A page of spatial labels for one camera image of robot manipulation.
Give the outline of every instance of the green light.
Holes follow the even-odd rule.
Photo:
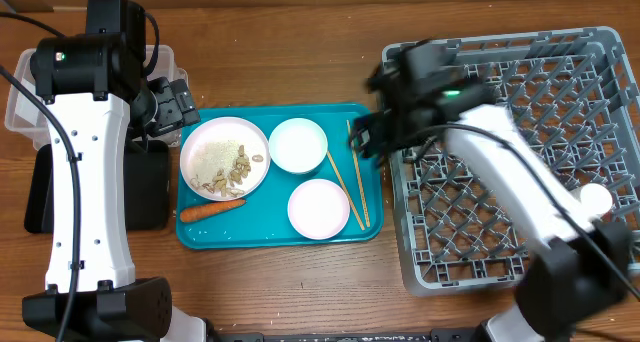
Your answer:
[[[444,91],[444,92],[442,92],[442,94],[445,97],[455,97],[455,96],[460,94],[460,91]]]

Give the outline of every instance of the wooden surface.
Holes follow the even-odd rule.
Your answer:
[[[362,83],[383,47],[429,36],[608,25],[620,32],[631,65],[640,66],[636,0],[153,13],[162,43],[173,48],[178,66],[189,73],[200,108],[339,101],[373,108]],[[33,16],[67,34],[83,31],[83,13]],[[0,63],[11,70],[20,53],[45,36],[15,21],[0,21],[0,31]],[[2,110],[7,93],[7,83],[0,82]],[[49,341],[25,327],[20,314],[22,297],[43,290],[51,248],[51,235],[30,235],[22,225],[35,151],[30,140],[4,128],[0,141],[0,340]],[[175,205],[176,151],[172,158]],[[383,184],[390,200],[387,173]],[[137,276],[166,277],[174,303],[211,319],[222,333],[428,331],[474,326],[510,305],[508,290],[410,296],[402,285],[390,204],[385,212],[380,235],[367,243],[196,252],[178,241],[175,218],[162,231],[129,233],[128,238]],[[640,304],[629,300],[584,327],[640,339],[639,313]]]

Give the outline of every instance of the gray dish rack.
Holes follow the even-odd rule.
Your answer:
[[[387,46],[383,68],[413,43]],[[640,270],[640,93],[618,33],[608,27],[436,40],[448,64],[495,86],[531,148],[567,189],[589,182],[611,191],[607,223],[634,234]],[[390,158],[402,275],[417,296],[506,287],[525,273],[526,240],[465,165],[440,145]]]

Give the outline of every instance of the white plastic bin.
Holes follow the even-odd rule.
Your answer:
[[[34,48],[22,52],[14,77],[35,94],[35,81],[31,75],[31,68],[29,66],[29,60],[34,52]],[[153,46],[148,45],[147,61],[151,58],[152,52]],[[167,77],[169,81],[182,78],[187,82],[187,85],[189,85],[187,72],[176,66],[173,50],[169,46],[159,46],[158,63],[153,73],[148,77],[148,80],[153,80],[158,77]],[[36,150],[50,142],[46,119],[42,113],[13,86],[9,90],[9,101],[7,102],[4,125],[9,131],[22,133],[32,139],[33,147]],[[180,145],[181,135],[181,131],[177,130],[157,139],[165,141],[170,147],[177,147]]]

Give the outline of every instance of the rice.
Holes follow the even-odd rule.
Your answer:
[[[192,171],[198,184],[208,183],[218,175],[219,170],[227,176],[238,158],[240,143],[235,140],[209,142],[201,146],[193,155]]]

